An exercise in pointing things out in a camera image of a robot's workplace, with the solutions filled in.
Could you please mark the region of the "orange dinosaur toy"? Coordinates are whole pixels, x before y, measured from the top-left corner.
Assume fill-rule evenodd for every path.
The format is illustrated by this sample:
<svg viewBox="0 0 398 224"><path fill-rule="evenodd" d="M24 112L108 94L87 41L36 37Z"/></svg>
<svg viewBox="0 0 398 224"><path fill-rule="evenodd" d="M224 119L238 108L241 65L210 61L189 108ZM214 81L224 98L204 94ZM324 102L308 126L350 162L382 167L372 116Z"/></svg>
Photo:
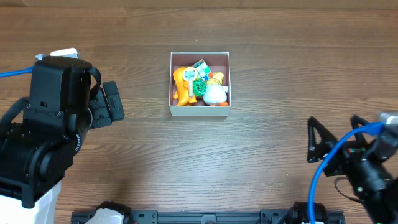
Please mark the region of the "orange dinosaur toy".
<svg viewBox="0 0 398 224"><path fill-rule="evenodd" d="M174 83L177 89L173 99L178 101L177 106L187 106L197 102L196 96L189 97L188 90L183 86L182 73L184 68L186 67L180 67L173 72Z"/></svg>

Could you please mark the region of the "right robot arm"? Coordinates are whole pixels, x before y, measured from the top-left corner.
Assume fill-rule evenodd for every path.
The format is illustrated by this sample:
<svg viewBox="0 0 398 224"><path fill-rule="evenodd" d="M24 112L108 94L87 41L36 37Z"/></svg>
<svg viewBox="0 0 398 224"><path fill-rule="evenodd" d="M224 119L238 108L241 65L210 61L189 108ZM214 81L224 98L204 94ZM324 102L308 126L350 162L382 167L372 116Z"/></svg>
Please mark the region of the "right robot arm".
<svg viewBox="0 0 398 224"><path fill-rule="evenodd" d="M397 179L383 163L397 153L397 113L383 112L370 123L354 115L352 130L337 139L316 118L308 126L309 163L319 162L308 191L307 202L296 202L281 221L284 223L334 223L315 192L322 174L346 179L353 188L352 201L360 203L373 223L397 223Z"/></svg>

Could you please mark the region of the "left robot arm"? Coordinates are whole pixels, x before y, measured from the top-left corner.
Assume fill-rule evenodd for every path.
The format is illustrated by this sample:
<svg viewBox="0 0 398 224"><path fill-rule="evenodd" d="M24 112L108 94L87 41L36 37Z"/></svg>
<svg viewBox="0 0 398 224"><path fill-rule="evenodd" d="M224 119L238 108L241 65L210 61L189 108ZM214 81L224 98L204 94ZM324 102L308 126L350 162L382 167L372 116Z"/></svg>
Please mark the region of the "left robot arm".
<svg viewBox="0 0 398 224"><path fill-rule="evenodd" d="M117 84L91 63L46 55L1 117L1 222L53 223L62 179L91 129L124 119Z"/></svg>

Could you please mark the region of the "green round plastic toy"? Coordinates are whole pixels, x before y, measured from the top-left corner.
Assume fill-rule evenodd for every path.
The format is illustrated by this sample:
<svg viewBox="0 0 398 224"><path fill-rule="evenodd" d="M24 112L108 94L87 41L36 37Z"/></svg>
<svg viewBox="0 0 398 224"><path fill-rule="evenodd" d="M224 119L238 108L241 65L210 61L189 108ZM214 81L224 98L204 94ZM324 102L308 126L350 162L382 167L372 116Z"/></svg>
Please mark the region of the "green round plastic toy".
<svg viewBox="0 0 398 224"><path fill-rule="evenodd" d="M193 82L193 93L195 96L203 96L206 93L207 84L204 79L199 78Z"/></svg>

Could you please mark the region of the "wooden cat rattle drum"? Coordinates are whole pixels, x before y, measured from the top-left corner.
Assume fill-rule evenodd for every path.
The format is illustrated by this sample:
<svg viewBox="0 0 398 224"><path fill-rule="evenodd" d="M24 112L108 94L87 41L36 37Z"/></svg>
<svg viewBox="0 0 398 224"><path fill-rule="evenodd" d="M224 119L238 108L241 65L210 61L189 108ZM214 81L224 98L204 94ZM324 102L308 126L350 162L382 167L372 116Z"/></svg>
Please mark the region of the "wooden cat rattle drum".
<svg viewBox="0 0 398 224"><path fill-rule="evenodd" d="M197 79L198 72L194 67L186 67L183 69L182 78L183 86L188 90L189 97L194 96L193 82Z"/></svg>

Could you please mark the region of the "white plush duck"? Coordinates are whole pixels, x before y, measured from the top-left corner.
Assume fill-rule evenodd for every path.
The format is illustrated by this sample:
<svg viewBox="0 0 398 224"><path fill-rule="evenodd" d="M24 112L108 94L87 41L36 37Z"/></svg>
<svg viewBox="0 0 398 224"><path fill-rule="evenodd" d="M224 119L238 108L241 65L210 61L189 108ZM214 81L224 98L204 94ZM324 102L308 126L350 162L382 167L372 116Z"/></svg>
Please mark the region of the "white plush duck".
<svg viewBox="0 0 398 224"><path fill-rule="evenodd" d="M227 93L228 86L223 86L224 73L215 72L211 78L206 81L206 92L203 95L203 101L210 106L228 106Z"/></svg>

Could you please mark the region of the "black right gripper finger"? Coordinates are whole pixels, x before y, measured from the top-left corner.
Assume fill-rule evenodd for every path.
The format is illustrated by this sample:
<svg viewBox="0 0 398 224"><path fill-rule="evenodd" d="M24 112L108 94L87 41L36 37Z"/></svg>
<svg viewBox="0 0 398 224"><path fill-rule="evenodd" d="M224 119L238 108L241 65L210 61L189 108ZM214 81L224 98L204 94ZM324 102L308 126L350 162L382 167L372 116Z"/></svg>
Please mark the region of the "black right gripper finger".
<svg viewBox="0 0 398 224"><path fill-rule="evenodd" d="M327 130L315 117L311 116L307 121L308 126L308 150L307 162L314 163L322 160L337 143L336 137Z"/></svg>
<svg viewBox="0 0 398 224"><path fill-rule="evenodd" d="M350 119L350 122L351 122L351 127L353 129L358 129L358 128L360 128L360 127L362 127L364 125L367 125L369 123L368 121L366 121L365 119L361 118L358 115L353 115L351 117L351 119ZM356 138L356 141L357 141L357 143L359 145L362 145L362 146L367 146L368 145L368 143L365 140L365 137L364 137L364 135L362 133L355 134L355 138Z"/></svg>

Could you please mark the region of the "colourful puzzle cube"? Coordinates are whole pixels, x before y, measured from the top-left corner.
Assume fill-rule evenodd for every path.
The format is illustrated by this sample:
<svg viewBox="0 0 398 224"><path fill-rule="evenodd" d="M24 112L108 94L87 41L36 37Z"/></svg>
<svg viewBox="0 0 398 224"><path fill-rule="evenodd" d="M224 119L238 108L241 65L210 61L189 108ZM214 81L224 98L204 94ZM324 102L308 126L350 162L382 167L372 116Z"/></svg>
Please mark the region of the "colourful puzzle cube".
<svg viewBox="0 0 398 224"><path fill-rule="evenodd" d="M194 63L193 67L197 70L200 78L204 79L204 81L207 81L213 77L213 72L203 59L200 59Z"/></svg>

